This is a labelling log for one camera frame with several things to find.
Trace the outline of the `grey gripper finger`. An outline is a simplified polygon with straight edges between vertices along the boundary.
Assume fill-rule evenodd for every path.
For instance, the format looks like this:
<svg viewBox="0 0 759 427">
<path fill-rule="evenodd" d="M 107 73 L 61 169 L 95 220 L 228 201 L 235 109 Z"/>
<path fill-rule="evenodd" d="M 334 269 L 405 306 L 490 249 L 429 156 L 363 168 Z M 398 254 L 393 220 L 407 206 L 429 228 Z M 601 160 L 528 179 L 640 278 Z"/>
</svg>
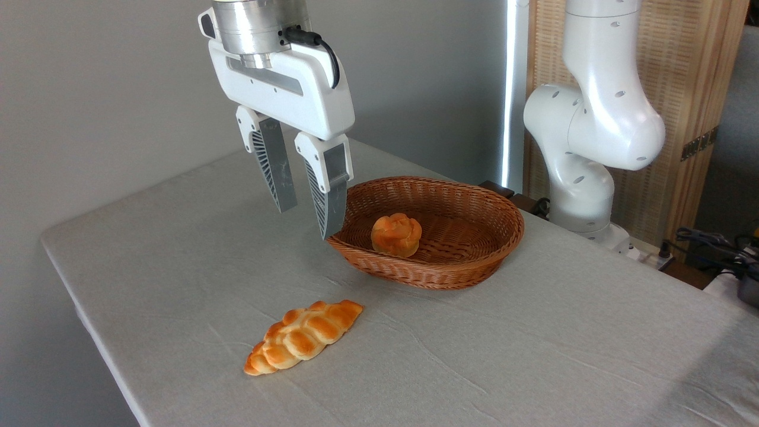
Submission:
<svg viewBox="0 0 759 427">
<path fill-rule="evenodd" d="M 236 119 L 243 144 L 253 154 L 279 212 L 296 206 L 292 170 L 280 121 L 238 106 Z"/>
<path fill-rule="evenodd" d="M 295 146 L 304 159 L 321 238 L 327 240 L 345 220 L 347 183 L 353 179 L 349 138 L 343 134 L 323 141 L 299 132 Z"/>
</svg>

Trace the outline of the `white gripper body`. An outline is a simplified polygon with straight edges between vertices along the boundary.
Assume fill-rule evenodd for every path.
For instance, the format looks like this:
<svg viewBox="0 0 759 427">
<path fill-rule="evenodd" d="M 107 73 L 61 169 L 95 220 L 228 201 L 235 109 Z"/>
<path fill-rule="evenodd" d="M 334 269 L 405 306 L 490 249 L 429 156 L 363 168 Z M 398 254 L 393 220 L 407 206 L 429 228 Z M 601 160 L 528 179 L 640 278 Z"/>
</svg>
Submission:
<svg viewBox="0 0 759 427">
<path fill-rule="evenodd" d="M 336 88 L 330 54 L 320 47 L 295 45 L 269 57 L 271 67 L 247 68 L 222 43 L 209 40 L 209 54 L 222 91 L 231 101 L 323 140 L 355 124 L 345 75 Z"/>
</svg>

